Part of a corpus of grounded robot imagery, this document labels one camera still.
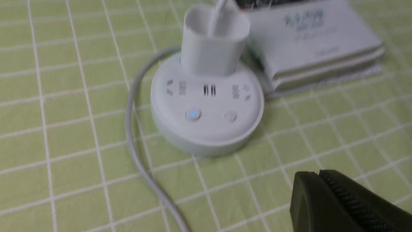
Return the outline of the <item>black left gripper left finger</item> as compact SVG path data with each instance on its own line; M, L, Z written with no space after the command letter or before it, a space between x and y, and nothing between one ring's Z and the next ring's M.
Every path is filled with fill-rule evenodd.
M290 203L294 232L363 232L322 178L295 173Z

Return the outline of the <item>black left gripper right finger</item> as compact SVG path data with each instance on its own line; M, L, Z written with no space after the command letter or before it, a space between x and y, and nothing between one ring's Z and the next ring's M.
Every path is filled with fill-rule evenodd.
M346 175L336 170L320 170L319 176L363 231L412 230L411 213L383 199Z

